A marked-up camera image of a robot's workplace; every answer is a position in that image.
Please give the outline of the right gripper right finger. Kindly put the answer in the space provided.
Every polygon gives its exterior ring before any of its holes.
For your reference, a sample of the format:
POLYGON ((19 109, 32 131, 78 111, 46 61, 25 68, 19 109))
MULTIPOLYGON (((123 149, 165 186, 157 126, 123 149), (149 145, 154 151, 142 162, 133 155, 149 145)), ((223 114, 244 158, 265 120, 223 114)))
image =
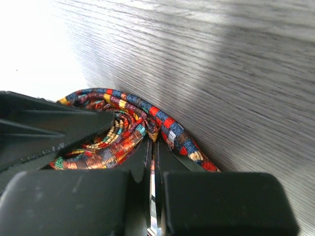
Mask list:
POLYGON ((211 173, 155 144, 157 224, 164 236, 296 236, 281 183, 268 173, 211 173))

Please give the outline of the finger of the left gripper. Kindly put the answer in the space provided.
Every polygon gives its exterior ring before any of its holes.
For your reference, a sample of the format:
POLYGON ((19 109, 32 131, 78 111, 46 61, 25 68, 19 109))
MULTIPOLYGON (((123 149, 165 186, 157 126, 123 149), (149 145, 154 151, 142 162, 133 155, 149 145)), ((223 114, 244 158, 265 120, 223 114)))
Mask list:
POLYGON ((4 191, 17 173, 45 167, 113 123, 113 112, 73 108, 1 91, 0 190, 4 191))

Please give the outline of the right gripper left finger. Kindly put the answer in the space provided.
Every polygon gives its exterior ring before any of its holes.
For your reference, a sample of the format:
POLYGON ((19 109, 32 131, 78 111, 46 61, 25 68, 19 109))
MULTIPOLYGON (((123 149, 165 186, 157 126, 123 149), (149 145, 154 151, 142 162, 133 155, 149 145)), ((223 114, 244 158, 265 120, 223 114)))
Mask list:
POLYGON ((106 170, 16 174, 0 199, 3 236, 145 236, 152 142, 106 170))

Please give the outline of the multicoloured plaid tie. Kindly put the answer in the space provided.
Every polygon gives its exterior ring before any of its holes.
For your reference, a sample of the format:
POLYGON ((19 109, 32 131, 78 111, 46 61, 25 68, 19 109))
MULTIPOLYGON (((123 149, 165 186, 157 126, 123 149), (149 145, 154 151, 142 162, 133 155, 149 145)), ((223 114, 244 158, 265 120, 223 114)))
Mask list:
POLYGON ((145 136, 155 142, 158 135, 171 150, 210 172, 219 169, 175 119, 136 95, 109 88, 88 88, 58 100, 59 104, 115 114, 114 124, 91 141, 50 162, 55 170, 110 169, 133 155, 145 136))

